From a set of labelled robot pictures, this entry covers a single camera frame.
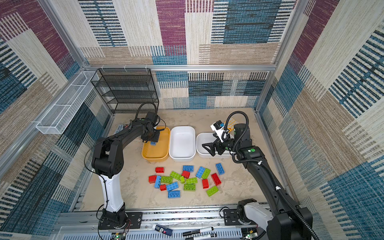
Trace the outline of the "light blue lego plate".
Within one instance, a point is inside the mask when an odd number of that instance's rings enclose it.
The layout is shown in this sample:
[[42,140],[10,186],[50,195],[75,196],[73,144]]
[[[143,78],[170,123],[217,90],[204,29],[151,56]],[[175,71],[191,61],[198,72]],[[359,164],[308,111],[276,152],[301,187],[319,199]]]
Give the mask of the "light blue lego plate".
[[198,169],[198,171],[197,171],[197,173],[196,173],[196,177],[198,178],[198,179],[201,179],[202,178],[202,176],[203,176],[203,174],[204,174],[204,171],[205,171],[206,169],[204,168],[204,167],[199,167],[199,169]]

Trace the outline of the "black white marker pen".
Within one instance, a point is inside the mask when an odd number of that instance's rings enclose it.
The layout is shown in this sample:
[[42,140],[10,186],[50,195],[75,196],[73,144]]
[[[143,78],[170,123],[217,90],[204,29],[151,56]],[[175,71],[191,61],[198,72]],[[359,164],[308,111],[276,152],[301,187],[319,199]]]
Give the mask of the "black white marker pen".
[[202,236],[196,236],[196,237],[189,237],[186,238],[185,240],[206,240],[206,239],[211,239],[211,238],[216,238],[217,234],[212,233],[212,234],[207,234],[207,235],[202,235]]

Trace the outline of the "green lego plate hollow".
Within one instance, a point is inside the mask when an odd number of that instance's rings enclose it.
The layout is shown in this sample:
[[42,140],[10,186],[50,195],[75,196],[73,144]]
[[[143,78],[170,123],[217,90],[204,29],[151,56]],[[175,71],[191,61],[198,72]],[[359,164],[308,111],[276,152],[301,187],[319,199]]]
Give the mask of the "green lego plate hollow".
[[184,191],[196,191],[196,185],[195,184],[184,184]]

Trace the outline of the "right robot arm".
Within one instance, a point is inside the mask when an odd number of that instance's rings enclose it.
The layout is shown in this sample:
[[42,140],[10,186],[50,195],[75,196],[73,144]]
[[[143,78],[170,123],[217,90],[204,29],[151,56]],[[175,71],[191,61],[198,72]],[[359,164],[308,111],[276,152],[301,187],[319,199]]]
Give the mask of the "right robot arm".
[[311,240],[313,239],[313,215],[308,208],[299,204],[283,188],[259,147],[252,144],[247,124],[236,124],[231,136],[220,139],[214,133],[215,141],[202,147],[212,156],[228,151],[233,162],[242,164],[261,188],[270,210],[261,208],[254,200],[240,201],[238,216],[241,224],[254,222],[264,231],[269,240]]

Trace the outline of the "green lego plate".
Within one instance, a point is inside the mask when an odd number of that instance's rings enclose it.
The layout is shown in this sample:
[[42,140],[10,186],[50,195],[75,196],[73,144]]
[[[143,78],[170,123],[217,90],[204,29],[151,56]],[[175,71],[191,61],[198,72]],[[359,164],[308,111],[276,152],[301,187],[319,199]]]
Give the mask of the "green lego plate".
[[170,176],[171,176],[172,178],[176,179],[177,181],[180,181],[180,180],[181,180],[181,177],[182,177],[182,175],[176,173],[175,171],[171,171]]
[[216,194],[218,191],[219,191],[218,187],[213,186],[212,188],[209,188],[208,190],[206,190],[206,193],[207,193],[208,197],[211,197],[214,194]]
[[173,182],[173,178],[170,176],[161,176],[162,184],[171,184]]

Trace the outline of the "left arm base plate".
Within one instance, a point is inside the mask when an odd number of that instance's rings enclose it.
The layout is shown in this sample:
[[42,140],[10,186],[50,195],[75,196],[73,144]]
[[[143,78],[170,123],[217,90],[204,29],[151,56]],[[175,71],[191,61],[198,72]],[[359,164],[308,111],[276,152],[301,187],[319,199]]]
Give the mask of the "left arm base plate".
[[99,230],[128,230],[141,227],[142,212],[108,212],[103,210]]

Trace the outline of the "green lego brick right centre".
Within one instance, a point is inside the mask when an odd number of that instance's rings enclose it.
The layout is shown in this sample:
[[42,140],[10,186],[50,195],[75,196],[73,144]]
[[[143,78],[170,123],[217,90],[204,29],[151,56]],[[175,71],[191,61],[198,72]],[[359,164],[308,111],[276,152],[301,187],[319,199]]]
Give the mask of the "green lego brick right centre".
[[203,171],[202,179],[203,179],[203,180],[204,180],[204,179],[207,179],[208,176],[210,175],[210,173],[211,173],[211,170],[210,170],[210,169],[205,169],[205,170]]

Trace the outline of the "red lego brick tall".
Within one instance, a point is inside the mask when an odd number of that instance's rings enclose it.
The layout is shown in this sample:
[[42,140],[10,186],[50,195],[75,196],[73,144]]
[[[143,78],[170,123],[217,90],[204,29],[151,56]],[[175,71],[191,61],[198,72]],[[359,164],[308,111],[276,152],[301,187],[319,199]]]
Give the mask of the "red lego brick tall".
[[156,173],[160,173],[160,174],[162,174],[162,173],[165,172],[165,168],[164,168],[164,167],[156,167],[156,168],[155,168],[155,171],[156,171]]

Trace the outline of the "small red brick right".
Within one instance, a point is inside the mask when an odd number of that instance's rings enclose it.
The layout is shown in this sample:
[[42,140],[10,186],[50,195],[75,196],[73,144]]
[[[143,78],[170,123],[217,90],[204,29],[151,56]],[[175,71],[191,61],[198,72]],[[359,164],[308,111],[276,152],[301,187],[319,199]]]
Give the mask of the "small red brick right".
[[208,189],[209,186],[210,186],[208,179],[203,179],[202,180],[202,185],[203,185],[203,189]]

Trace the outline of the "middle white plastic tub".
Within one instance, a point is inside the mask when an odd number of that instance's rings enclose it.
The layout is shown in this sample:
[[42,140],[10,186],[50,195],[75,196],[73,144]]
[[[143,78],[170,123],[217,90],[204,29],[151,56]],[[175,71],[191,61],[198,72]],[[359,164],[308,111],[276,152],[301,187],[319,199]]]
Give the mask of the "middle white plastic tub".
[[175,162],[189,162],[195,157],[196,132],[193,127],[172,128],[169,155]]

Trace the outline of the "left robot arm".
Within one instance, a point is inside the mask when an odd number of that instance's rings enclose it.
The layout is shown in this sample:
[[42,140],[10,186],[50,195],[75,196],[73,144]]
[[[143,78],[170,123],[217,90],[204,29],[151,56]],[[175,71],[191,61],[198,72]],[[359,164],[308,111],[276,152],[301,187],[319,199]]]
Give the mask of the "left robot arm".
[[143,142],[158,141],[160,130],[157,130],[156,126],[159,122],[159,117],[153,120],[136,118],[120,132],[97,140],[92,168],[102,184],[105,211],[117,213],[125,208],[120,186],[120,172],[124,166],[124,148],[138,137]]

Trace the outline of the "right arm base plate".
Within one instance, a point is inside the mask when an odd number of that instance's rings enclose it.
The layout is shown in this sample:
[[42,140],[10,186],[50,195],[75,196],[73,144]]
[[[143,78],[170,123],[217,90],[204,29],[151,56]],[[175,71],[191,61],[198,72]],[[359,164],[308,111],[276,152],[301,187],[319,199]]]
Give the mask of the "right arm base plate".
[[243,211],[235,209],[222,210],[225,226],[249,225],[251,221],[246,217]]

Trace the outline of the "yellow calculator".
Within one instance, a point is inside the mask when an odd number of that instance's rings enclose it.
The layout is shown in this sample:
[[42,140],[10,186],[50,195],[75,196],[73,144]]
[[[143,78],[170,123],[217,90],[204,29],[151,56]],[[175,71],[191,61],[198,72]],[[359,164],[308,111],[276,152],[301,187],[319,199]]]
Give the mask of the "yellow calculator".
[[234,126],[236,125],[236,124],[238,124],[239,122],[238,121],[236,121],[234,118],[230,118],[229,120],[228,120],[228,125],[227,125],[227,129],[231,132],[231,131],[233,131],[234,130]]

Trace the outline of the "yellow plastic tub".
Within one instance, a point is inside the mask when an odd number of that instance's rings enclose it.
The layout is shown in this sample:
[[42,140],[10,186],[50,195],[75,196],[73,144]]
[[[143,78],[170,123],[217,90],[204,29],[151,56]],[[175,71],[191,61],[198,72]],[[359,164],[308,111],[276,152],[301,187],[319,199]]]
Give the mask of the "yellow plastic tub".
[[166,127],[160,131],[158,142],[143,144],[142,157],[150,163],[164,162],[169,157],[171,130]]

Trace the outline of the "treehouse paperback book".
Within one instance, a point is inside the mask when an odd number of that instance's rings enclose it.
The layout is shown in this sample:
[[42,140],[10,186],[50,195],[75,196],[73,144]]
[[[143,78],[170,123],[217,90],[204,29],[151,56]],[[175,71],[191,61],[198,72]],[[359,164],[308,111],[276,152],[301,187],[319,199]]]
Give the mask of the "treehouse paperback book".
[[117,127],[117,129],[115,131],[115,134],[121,132],[125,127],[126,127],[125,124],[118,125],[118,127]]

